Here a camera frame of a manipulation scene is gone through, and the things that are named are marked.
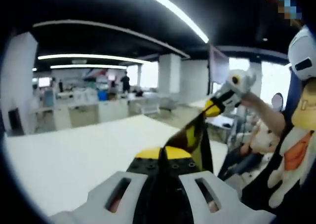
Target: orange patch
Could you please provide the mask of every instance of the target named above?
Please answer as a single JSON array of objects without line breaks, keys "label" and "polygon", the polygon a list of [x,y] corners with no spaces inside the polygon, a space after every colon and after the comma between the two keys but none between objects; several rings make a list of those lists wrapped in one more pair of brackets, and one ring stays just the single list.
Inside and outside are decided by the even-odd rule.
[{"label": "orange patch", "polygon": [[286,151],[284,154],[284,169],[286,171],[295,170],[301,165],[312,135],[313,131],[310,131],[293,147]]}]

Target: computer screen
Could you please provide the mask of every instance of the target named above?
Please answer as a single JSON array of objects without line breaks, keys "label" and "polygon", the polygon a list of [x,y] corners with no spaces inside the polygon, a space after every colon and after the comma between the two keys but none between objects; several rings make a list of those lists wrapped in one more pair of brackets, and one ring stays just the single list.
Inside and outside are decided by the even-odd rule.
[{"label": "computer screen", "polygon": [[39,87],[49,87],[49,86],[50,86],[50,77],[39,78]]},{"label": "computer screen", "polygon": [[108,80],[109,81],[115,81],[116,76],[115,75],[108,75]]}]

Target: white cabinet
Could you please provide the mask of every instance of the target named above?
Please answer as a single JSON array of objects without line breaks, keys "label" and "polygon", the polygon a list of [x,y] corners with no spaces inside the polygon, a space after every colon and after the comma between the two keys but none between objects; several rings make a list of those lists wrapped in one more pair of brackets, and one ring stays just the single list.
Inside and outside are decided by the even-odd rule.
[{"label": "white cabinet", "polygon": [[109,122],[128,117],[127,100],[99,102],[98,106],[99,122]]},{"label": "white cabinet", "polygon": [[54,109],[53,114],[57,131],[72,128],[67,105],[60,105],[58,108]]}]

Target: pixelated area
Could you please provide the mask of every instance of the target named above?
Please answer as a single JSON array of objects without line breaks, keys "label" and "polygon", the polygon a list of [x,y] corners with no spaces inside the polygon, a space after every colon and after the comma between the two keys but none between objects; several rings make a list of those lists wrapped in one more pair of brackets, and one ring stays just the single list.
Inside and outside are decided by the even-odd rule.
[{"label": "pixelated area", "polygon": [[277,11],[282,17],[288,21],[289,25],[301,27],[302,22],[300,21],[302,14],[296,5],[295,1],[292,0],[267,0],[274,4],[277,4]]}]

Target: yellow panel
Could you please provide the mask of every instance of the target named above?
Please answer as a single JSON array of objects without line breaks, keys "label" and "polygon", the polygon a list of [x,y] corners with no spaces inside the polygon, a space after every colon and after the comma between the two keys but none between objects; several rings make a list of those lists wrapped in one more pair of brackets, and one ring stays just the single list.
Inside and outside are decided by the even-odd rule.
[{"label": "yellow panel", "polygon": [[218,108],[217,105],[214,105],[214,102],[211,99],[206,101],[206,104],[205,104],[203,111],[205,112],[206,117],[216,117],[221,113],[221,110]]},{"label": "yellow panel", "polygon": [[195,126],[191,126],[189,129],[186,130],[187,140],[188,140],[188,147],[192,147],[196,142],[196,137],[194,136]]},{"label": "yellow panel", "polygon": [[201,154],[201,144],[192,152],[192,159],[195,162],[196,166],[202,170],[202,154]]},{"label": "yellow panel", "polygon": [[135,157],[136,158],[145,158],[145,159],[158,159],[160,153],[160,147],[144,149],[140,153],[138,153]]},{"label": "yellow panel", "polygon": [[183,149],[174,148],[170,146],[166,146],[167,158],[171,159],[182,159],[182,158],[191,158],[191,155],[184,151]]}]

